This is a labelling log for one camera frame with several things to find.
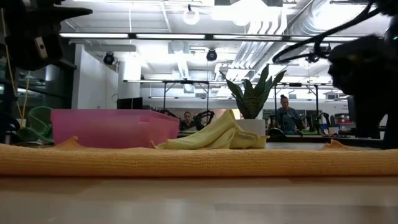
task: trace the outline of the pink plastic bin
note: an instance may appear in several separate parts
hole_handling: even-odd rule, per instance
[[[73,136],[86,147],[152,147],[175,139],[180,121],[150,110],[52,110],[53,138],[60,144]]]

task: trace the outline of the snake plant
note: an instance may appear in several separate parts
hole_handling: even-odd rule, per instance
[[[225,74],[221,73],[224,79],[227,82],[229,90],[231,90],[232,95],[236,100],[236,104],[242,113],[244,119],[255,119],[257,115],[262,110],[264,103],[268,99],[269,92],[272,88],[279,83],[285,75],[286,70],[279,72],[275,79],[272,80],[270,77],[268,80],[269,74],[269,64],[265,67],[265,69],[261,72],[260,79],[258,84],[253,88],[250,80],[245,79],[243,81],[244,93],[238,85],[229,81]]]

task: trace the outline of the table surface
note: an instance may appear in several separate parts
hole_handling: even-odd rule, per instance
[[[319,149],[322,144],[268,144]],[[396,224],[398,177],[0,177],[0,223]]]

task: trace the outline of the man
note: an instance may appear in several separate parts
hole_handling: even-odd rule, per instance
[[[184,113],[184,120],[180,123],[180,131],[188,130],[195,127],[195,123],[192,121],[192,115],[190,112]]]
[[[281,108],[277,110],[276,118],[279,126],[282,127],[283,132],[296,132],[296,124],[293,118],[299,120],[300,116],[297,111],[291,107],[289,107],[289,99],[282,95],[280,96],[280,104]]]

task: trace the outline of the yellow cloth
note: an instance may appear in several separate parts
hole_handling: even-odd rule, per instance
[[[336,141],[321,151],[167,150],[94,149],[79,146],[75,139],[45,149],[0,144],[0,175],[85,177],[398,175],[398,149],[355,151]]]
[[[156,149],[264,149],[267,136],[243,131],[232,110],[226,110],[216,121],[197,133],[170,139],[154,146]]]

